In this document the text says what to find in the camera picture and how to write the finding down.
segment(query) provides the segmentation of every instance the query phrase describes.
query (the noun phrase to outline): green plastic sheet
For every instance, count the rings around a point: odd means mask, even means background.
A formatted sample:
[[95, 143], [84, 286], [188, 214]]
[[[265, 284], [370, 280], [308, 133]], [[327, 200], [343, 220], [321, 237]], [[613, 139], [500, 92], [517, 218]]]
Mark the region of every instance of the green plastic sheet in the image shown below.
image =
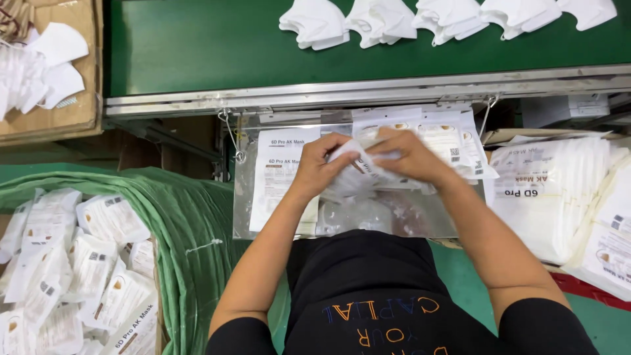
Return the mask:
[[0, 184], [0, 212], [13, 213], [35, 188], [122, 194], [158, 245], [166, 355], [204, 354], [208, 325], [230, 273], [248, 247], [232, 239], [233, 186], [156, 168], [118, 174], [52, 172]]

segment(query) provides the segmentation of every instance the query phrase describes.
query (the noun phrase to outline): green floor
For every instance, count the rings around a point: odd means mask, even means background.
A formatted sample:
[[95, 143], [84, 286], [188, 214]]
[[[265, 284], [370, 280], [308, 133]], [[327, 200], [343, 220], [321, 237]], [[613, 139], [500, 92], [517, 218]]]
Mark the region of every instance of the green floor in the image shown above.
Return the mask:
[[[92, 167], [62, 163], [0, 165], [0, 183], [24, 175], [51, 171], [105, 172]], [[487, 292], [464, 252], [439, 245], [432, 245], [432, 249], [439, 275], [447, 285], [454, 302], [495, 332], [493, 310]], [[280, 288], [276, 295], [277, 302], [270, 314], [270, 326], [275, 329], [274, 344], [277, 349], [283, 347], [283, 322], [286, 322], [288, 316], [286, 284], [282, 284]], [[631, 312], [610, 308], [592, 299], [571, 294], [566, 296], [601, 355], [629, 353], [627, 337], [631, 332]]]

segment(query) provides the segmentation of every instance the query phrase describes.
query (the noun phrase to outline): worker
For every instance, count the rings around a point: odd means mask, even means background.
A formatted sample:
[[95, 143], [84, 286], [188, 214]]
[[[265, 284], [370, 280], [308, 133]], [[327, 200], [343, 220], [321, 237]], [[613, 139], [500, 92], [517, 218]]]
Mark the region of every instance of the worker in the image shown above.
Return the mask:
[[488, 289], [496, 336], [454, 304], [426, 239], [354, 230], [293, 241], [307, 203], [348, 164], [326, 156], [350, 137], [304, 145], [295, 179], [240, 259], [210, 323], [207, 355], [276, 354], [267, 314], [286, 269], [292, 295], [287, 355], [597, 354], [541, 262], [473, 188], [410, 131], [381, 128], [369, 154], [389, 171], [432, 183]]

